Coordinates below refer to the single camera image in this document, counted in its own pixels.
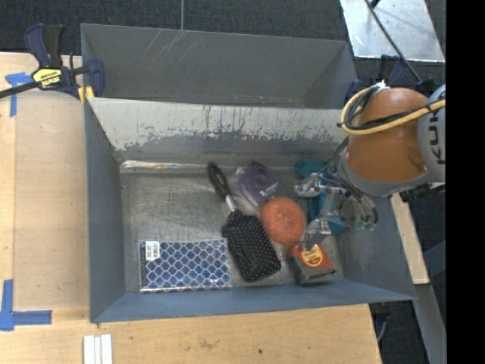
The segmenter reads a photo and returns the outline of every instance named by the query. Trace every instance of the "orange label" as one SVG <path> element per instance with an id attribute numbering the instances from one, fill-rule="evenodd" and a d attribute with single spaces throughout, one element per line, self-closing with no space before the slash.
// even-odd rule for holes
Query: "orange label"
<path id="1" fill-rule="evenodd" d="M 302 260 L 310 267 L 316 267 L 324 260 L 324 255 L 320 251 L 320 247 L 316 244 L 309 251 L 302 251 Z"/>

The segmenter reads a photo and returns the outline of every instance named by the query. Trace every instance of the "black hairbrush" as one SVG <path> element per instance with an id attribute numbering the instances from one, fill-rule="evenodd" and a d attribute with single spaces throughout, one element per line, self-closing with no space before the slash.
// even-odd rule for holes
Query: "black hairbrush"
<path id="1" fill-rule="evenodd" d="M 247 282 L 254 282 L 278 272 L 281 262 L 263 224 L 256 216 L 246 215 L 238 210 L 226 178 L 215 163 L 209 163 L 207 171 L 217 194 L 231 210 L 226 224 L 222 227 L 222 235 L 227 238 L 229 251 L 242 278 Z"/>

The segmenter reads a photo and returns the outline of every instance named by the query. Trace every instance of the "gray carpet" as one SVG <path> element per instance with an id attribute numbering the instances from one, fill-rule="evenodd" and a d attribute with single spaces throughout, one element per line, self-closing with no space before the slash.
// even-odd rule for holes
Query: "gray carpet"
<path id="1" fill-rule="evenodd" d="M 0 0 L 0 51 L 25 51 L 24 32 L 36 23 L 64 24 L 62 54 L 80 54 L 80 24 L 117 24 L 225 33 L 349 40 L 339 0 Z M 425 0 L 446 55 L 446 0 Z M 375 79 L 379 62 L 355 58 L 358 77 Z M 444 64 L 415 62 L 420 76 L 446 82 Z M 406 71 L 400 86 L 414 86 Z M 426 252 L 445 239 L 445 194 L 411 204 L 418 236 Z M 446 274 L 433 279 L 446 322 Z M 427 363 L 411 303 L 391 303 L 382 340 L 384 364 Z"/>

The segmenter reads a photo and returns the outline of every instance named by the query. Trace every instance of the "orange ball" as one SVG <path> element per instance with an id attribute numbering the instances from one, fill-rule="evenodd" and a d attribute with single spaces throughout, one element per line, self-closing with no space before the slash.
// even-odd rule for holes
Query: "orange ball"
<path id="1" fill-rule="evenodd" d="M 305 233 L 306 215 L 290 198 L 275 196 L 269 199 L 259 212 L 261 223 L 268 236 L 283 245 L 297 243 Z"/>

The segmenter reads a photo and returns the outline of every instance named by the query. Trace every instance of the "blue patterned box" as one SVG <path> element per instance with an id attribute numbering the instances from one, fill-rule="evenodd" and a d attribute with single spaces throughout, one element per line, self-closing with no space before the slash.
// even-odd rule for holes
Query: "blue patterned box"
<path id="1" fill-rule="evenodd" d="M 227 241 L 142 241 L 142 293 L 232 287 Z"/>

